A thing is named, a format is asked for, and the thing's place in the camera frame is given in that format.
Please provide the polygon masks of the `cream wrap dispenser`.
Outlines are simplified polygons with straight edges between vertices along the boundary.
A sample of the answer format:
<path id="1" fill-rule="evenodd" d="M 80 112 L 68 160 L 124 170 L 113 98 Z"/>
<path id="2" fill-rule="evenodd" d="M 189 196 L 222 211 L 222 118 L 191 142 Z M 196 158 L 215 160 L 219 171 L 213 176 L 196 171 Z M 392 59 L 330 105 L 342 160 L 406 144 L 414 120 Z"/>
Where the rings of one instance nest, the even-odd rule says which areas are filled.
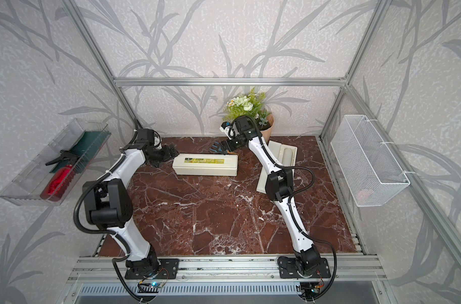
<path id="1" fill-rule="evenodd" d="M 298 154 L 298 148 L 296 146 L 290 146 L 287 144 L 278 143 L 270 140 L 268 147 L 271 150 L 271 153 L 284 165 L 284 166 L 295 166 L 296 157 Z M 267 174 L 265 168 L 262 167 L 260 178 L 257 184 L 257 191 L 263 194 L 265 192 L 265 184 L 267 180 Z"/>
<path id="2" fill-rule="evenodd" d="M 188 154 L 174 158 L 172 168 L 183 176 L 230 176 L 238 173 L 238 155 Z"/>

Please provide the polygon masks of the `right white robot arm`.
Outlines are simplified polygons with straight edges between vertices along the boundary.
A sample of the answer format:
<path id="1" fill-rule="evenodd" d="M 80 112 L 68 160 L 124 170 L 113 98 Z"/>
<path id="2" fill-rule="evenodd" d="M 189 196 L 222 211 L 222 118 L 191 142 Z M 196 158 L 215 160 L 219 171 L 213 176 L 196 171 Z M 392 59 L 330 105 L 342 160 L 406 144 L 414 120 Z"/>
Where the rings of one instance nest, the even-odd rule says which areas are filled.
<path id="1" fill-rule="evenodd" d="M 306 233 L 295 205 L 294 168 L 284 166 L 272 154 L 251 117 L 242 115 L 232 122 L 223 122 L 220 131 L 227 139 L 212 146 L 212 151 L 223 154 L 247 147 L 262 164 L 267 174 L 266 195 L 277 205 L 287 225 L 296 258 L 296 268 L 301 274 L 307 275 L 320 263 L 320 253 Z"/>

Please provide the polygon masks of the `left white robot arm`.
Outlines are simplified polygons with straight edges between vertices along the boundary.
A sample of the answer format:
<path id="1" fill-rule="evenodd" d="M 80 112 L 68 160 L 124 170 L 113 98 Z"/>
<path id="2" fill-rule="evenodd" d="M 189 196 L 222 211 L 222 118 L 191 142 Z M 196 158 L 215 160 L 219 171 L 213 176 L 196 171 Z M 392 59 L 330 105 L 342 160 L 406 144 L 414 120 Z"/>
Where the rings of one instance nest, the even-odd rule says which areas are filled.
<path id="1" fill-rule="evenodd" d="M 159 167 L 179 153 L 162 145 L 153 129 L 138 129 L 120 150 L 116 163 L 95 181 L 86 182 L 73 213 L 76 227 L 87 234 L 109 234 L 126 254 L 127 267 L 159 266 L 156 252 L 136 227 L 127 186 L 143 165 Z"/>

